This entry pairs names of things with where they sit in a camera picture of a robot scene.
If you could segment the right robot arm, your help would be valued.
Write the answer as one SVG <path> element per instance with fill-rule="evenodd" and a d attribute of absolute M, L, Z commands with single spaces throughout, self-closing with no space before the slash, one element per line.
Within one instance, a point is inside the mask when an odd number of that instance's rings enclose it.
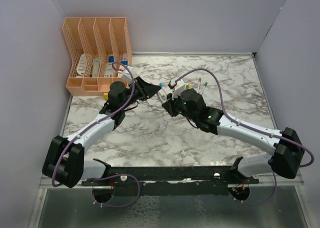
<path fill-rule="evenodd" d="M 184 90 L 176 98 L 168 94 L 162 107 L 171 117 L 181 115 L 203 132 L 235 138 L 263 151 L 261 155 L 241 156 L 235 160 L 229 172 L 234 183 L 271 172 L 286 179 L 296 177 L 305 152 L 294 129 L 268 129 L 228 117 L 221 109 L 207 106 L 202 95 L 193 88 Z"/>

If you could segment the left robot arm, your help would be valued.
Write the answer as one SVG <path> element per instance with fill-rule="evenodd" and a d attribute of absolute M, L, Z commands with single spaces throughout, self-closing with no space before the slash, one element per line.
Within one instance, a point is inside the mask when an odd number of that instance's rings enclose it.
<path fill-rule="evenodd" d="M 129 87 L 121 81 L 113 82 L 106 103 L 93 121 L 67 137 L 58 135 L 52 139 L 42 174 L 68 188 L 86 179 L 106 185 L 111 178 L 108 164 L 98 159 L 86 161 L 85 153 L 122 123 L 128 106 L 136 101 L 145 101 L 160 90 L 159 85 L 147 83 L 140 77 L 135 78 Z"/>

